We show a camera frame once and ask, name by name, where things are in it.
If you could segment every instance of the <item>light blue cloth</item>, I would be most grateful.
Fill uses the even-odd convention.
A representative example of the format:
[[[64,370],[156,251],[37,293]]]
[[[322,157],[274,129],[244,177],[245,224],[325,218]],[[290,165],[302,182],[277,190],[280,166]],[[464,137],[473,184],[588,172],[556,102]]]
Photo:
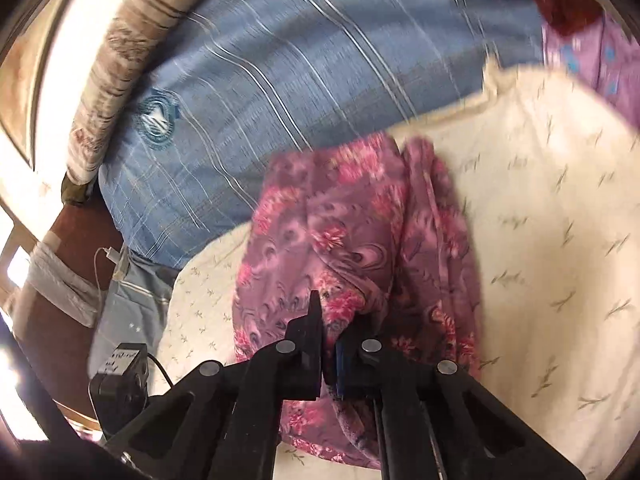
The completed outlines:
[[[247,221],[273,152],[331,146],[542,60],[533,0],[204,0],[158,50],[100,188],[125,242],[183,267]]]

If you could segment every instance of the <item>purple floral fabric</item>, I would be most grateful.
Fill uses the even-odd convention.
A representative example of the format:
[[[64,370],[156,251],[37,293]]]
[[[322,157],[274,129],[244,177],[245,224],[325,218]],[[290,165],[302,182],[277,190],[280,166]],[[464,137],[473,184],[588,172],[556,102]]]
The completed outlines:
[[[447,358],[478,373],[478,277],[452,182],[433,145],[401,154],[384,133],[315,152],[277,155],[254,213],[233,304],[236,357],[284,336],[322,304],[327,348],[356,313],[379,338],[419,362]],[[377,468],[372,413],[326,386],[315,401],[286,401],[284,442],[320,458]]]
[[[565,66],[640,128],[640,46],[610,16],[569,37],[543,25],[543,43],[547,65]]]

